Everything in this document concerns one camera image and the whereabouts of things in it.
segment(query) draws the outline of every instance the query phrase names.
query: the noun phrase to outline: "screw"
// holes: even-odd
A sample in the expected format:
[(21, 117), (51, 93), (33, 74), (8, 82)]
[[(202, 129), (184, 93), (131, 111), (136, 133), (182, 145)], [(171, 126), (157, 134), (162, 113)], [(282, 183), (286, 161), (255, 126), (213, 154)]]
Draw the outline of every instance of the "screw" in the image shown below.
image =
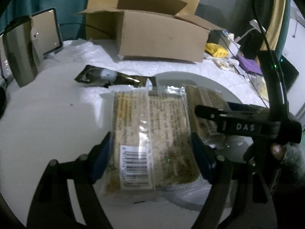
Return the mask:
[(256, 162), (254, 160), (250, 159), (249, 160), (249, 165), (254, 167), (256, 165)]
[(223, 161), (225, 161), (225, 159), (226, 159), (223, 155), (217, 155), (216, 158), (217, 158), (217, 160), (220, 161), (220, 162), (223, 162)]
[(50, 162), (49, 162), (49, 165), (50, 166), (55, 166), (57, 164), (57, 160), (56, 159), (52, 159)]
[(87, 160), (87, 158), (88, 158), (88, 155), (87, 155), (87, 154), (82, 154), (82, 155), (80, 155), (80, 156), (78, 157), (78, 159), (81, 160), (81, 161), (85, 161), (85, 160)]

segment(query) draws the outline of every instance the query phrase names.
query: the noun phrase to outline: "purple folder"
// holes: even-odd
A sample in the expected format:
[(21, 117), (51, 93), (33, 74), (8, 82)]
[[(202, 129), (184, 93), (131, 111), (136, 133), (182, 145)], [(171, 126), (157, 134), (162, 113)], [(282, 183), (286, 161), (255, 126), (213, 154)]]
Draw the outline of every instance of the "purple folder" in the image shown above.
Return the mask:
[(249, 74), (263, 75), (258, 64), (252, 59), (246, 59), (241, 55), (237, 55), (237, 60), (239, 61), (239, 66)]

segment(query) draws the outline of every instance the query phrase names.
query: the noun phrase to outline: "yellow bag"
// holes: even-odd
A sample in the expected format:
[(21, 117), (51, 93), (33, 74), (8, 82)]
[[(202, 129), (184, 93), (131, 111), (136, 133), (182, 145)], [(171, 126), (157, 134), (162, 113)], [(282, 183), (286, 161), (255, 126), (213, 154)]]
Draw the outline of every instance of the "yellow bag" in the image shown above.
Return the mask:
[(229, 55), (226, 49), (224, 49), (221, 45), (214, 43), (207, 43), (205, 45), (205, 51), (215, 58), (225, 58)]

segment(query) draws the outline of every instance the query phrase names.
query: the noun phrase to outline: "white table surface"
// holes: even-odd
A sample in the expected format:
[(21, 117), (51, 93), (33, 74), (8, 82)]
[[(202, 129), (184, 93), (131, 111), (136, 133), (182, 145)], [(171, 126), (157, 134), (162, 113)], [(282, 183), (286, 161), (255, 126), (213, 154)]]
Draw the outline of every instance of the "white table surface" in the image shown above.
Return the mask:
[[(86, 64), (131, 75), (153, 76), (185, 71), (208, 77), (228, 88), (243, 103), (263, 105), (245, 79), (213, 62), (120, 61), (114, 42), (65, 42), (65, 48), (42, 63), (36, 79), (23, 88), (9, 86), (9, 103), (0, 120), (0, 190), (25, 224), (33, 194), (51, 159), (71, 161), (101, 142), (110, 130), (107, 89), (74, 81)], [(71, 201), (83, 222), (76, 194)], [(135, 205), (103, 204), (114, 228), (190, 228), (198, 212), (166, 200)]]

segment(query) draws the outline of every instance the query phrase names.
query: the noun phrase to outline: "open cardboard box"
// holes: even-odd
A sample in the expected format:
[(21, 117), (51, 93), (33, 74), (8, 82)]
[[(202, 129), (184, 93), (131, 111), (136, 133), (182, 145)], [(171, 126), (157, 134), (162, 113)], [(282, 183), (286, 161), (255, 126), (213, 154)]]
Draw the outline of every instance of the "open cardboard box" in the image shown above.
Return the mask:
[[(116, 39), (120, 56), (202, 62), (211, 30), (222, 28), (195, 15), (179, 15), (181, 0), (118, 0), (116, 8), (88, 8), (95, 26)], [(94, 39), (103, 38), (95, 31)]]

